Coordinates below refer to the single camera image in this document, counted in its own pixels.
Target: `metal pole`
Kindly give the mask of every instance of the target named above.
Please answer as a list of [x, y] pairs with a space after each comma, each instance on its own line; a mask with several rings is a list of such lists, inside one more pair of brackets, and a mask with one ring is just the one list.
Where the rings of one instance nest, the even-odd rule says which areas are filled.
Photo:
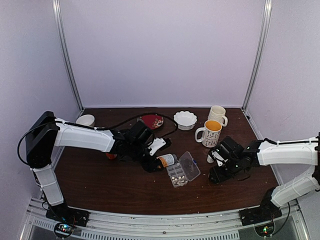
[[74, 73], [73, 73], [73, 70], [71, 67], [71, 61], [70, 61], [70, 57], [69, 57], [69, 53], [68, 53], [64, 25], [63, 25], [63, 21], [62, 21], [61, 10], [60, 10], [60, 0], [52, 0], [52, 3], [53, 3], [53, 12], [54, 12], [54, 16], [55, 16], [55, 21], [56, 21], [56, 25], [58, 28], [60, 43], [61, 43], [61, 47], [62, 47], [62, 54], [63, 54], [66, 72], [68, 74], [69, 82], [70, 82], [71, 89], [72, 89], [73, 95], [75, 97], [77, 106], [79, 108], [79, 111], [81, 112], [84, 109], [84, 107], [83, 107], [81, 99], [80, 99], [79, 91], [78, 91], [77, 84], [75, 81], [75, 76], [74, 76]]
[[253, 92], [253, 89], [255, 86], [255, 82], [257, 80], [259, 67], [261, 64], [262, 55], [263, 55], [263, 51], [264, 51], [264, 48], [266, 45], [267, 35], [268, 35], [268, 31], [269, 31], [271, 11], [272, 11], [272, 0], [265, 0], [258, 49], [256, 51], [256, 56], [255, 56], [255, 61], [254, 61], [254, 65], [253, 65], [253, 69], [252, 69], [252, 73], [251, 73], [249, 86], [248, 86], [248, 89], [247, 89], [247, 92], [246, 92], [246, 95], [244, 98], [243, 106], [242, 106], [242, 110], [244, 112], [246, 112], [246, 110], [248, 108], [250, 97], [252, 95], [252, 92]]

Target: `white backdrop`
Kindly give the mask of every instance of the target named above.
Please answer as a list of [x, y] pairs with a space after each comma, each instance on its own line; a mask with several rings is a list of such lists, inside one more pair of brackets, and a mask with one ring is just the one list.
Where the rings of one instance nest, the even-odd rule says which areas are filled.
[[[31, 196], [40, 188], [17, 156], [20, 137], [45, 111], [74, 121], [79, 114], [51, 1], [0, 3], [0, 239], [19, 239]], [[21, 155], [26, 159], [25, 145]]]
[[[272, 1], [270, 29], [248, 106], [263, 138], [300, 140], [320, 131], [320, 1]], [[286, 183], [307, 165], [278, 164]], [[300, 197], [312, 240], [319, 240], [320, 193]]]
[[62, 0], [85, 107], [240, 107], [264, 0]]

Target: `clear plastic box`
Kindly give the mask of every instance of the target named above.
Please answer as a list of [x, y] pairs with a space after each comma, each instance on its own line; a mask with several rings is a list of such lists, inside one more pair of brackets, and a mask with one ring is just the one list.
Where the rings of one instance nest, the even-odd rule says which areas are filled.
[[190, 152], [186, 151], [178, 160], [178, 163], [183, 169], [186, 179], [191, 182], [200, 175], [200, 170], [197, 162], [191, 156]]
[[166, 167], [166, 171], [170, 177], [172, 185], [177, 187], [182, 187], [188, 183], [187, 177], [180, 165], [180, 163], [176, 163], [171, 166]]

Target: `mug handle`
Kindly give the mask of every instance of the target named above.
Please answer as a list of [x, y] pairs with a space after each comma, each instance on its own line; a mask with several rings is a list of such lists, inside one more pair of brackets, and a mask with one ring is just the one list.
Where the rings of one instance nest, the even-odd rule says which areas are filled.
[[228, 118], [226, 116], [222, 116], [224, 119], [224, 123], [221, 123], [222, 127], [226, 127], [228, 125]]
[[194, 138], [195, 138], [195, 141], [196, 141], [197, 143], [201, 143], [201, 142], [205, 139], [205, 137], [201, 137], [200, 139], [197, 138], [198, 133], [200, 133], [200, 132], [202, 132], [202, 131], [204, 132], [205, 130], [206, 130], [205, 127], [199, 127], [199, 128], [195, 131]]

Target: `white scalloped bowl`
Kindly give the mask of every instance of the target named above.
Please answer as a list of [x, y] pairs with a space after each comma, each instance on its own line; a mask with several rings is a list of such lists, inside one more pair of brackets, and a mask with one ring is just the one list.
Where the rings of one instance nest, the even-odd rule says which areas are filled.
[[182, 131], [193, 129], [197, 122], [197, 116], [189, 111], [179, 111], [173, 119], [178, 123], [178, 129]]

